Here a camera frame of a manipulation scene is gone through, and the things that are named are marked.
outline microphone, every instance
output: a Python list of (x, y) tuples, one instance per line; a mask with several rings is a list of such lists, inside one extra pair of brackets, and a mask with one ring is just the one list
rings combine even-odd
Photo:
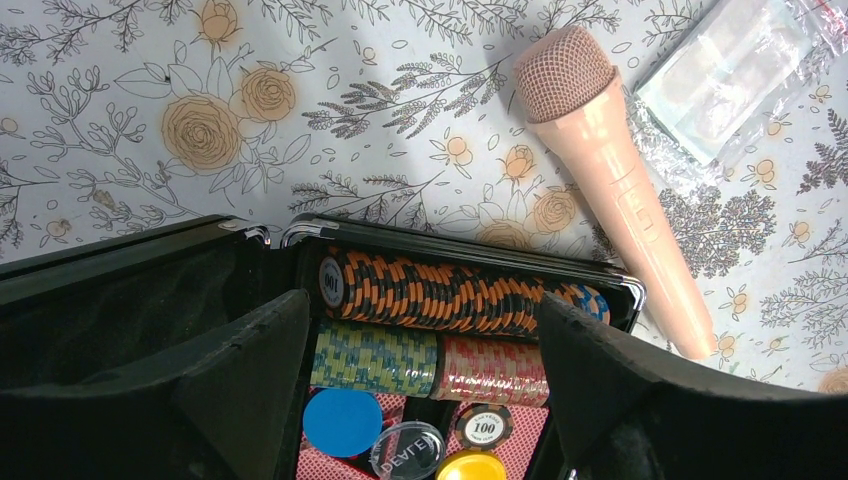
[(689, 273), (627, 127), (621, 75), (592, 35), (564, 27), (515, 62), (527, 127), (571, 172), (647, 305), (683, 356), (716, 348), (709, 311)]

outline floral tablecloth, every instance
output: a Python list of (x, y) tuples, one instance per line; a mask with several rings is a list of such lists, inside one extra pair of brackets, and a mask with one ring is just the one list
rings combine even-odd
[[(318, 211), (615, 261), (523, 128), (512, 62), (582, 25), (632, 86), (713, 3), (4, 0), (0, 258), (209, 213), (279, 233)], [(713, 313), (712, 368), (848, 390), (846, 79), (838, 62), (770, 118), (697, 206), (661, 190)], [(647, 316), (634, 334), (671, 348)]]

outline blue poker chip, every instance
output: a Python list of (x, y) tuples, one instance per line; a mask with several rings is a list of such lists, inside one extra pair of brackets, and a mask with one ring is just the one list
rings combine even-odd
[(303, 412), (303, 433), (321, 452), (348, 458), (368, 450), (383, 429), (383, 413), (374, 395), (327, 389), (312, 397)]

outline microphone grille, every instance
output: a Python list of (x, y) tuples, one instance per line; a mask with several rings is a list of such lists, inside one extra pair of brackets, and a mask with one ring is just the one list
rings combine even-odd
[(549, 34), (522, 53), (513, 66), (527, 121), (543, 123), (582, 107), (612, 81), (615, 69), (582, 27)]

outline chip stack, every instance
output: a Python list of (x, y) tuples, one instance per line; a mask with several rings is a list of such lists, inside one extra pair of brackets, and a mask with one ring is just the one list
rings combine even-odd
[(318, 287), (337, 320), (536, 338), (536, 306), (546, 291), (610, 319), (604, 297), (585, 285), (338, 247), (322, 259)]
[(538, 346), (446, 335), (430, 398), (541, 407), (548, 381)]
[(426, 397), (438, 361), (433, 333), (352, 322), (322, 322), (310, 383), (373, 393)]

